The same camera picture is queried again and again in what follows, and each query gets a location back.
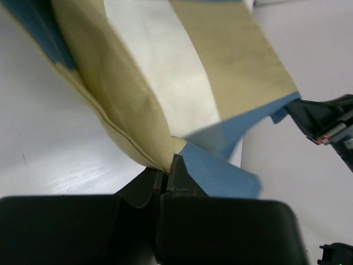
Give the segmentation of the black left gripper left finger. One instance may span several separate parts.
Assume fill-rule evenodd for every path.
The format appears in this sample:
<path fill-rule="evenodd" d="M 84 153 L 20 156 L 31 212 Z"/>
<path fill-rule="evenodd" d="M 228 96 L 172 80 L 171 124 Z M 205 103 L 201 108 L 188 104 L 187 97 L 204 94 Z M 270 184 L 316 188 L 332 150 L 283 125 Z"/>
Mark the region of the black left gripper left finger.
<path fill-rule="evenodd" d="M 150 243 L 154 191 L 147 168 L 114 194 L 1 199 L 2 264 L 156 264 Z"/>

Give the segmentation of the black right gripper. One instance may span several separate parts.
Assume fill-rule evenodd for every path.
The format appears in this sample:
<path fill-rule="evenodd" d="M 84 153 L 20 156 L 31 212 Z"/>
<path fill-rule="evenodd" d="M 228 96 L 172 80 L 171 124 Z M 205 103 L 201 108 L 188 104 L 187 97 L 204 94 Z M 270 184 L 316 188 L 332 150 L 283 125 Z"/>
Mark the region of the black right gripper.
<path fill-rule="evenodd" d="M 304 135 L 318 145 L 330 145 L 352 170 L 352 95 L 314 102 L 296 99 L 286 106 L 288 114 Z M 352 264 L 352 246 L 324 244 L 318 264 Z"/>

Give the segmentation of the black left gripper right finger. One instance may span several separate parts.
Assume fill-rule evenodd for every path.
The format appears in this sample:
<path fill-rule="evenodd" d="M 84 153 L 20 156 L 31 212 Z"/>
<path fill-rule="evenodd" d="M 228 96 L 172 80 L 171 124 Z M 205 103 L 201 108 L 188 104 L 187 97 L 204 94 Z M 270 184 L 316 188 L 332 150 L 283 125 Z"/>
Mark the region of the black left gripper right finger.
<path fill-rule="evenodd" d="M 308 264 L 288 205 L 210 197 L 179 155 L 160 198 L 156 258 L 160 264 Z"/>

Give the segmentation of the blue beige checked placemat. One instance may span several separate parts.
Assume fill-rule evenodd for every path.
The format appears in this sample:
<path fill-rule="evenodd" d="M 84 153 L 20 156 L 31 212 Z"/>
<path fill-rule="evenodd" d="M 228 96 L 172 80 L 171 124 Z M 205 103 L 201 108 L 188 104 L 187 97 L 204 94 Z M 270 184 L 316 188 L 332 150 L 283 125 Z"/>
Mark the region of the blue beige checked placemat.
<path fill-rule="evenodd" d="M 2 194 L 110 192 L 133 163 L 181 155 L 213 197 L 257 198 L 229 162 L 300 94 L 243 1 L 2 1 Z"/>

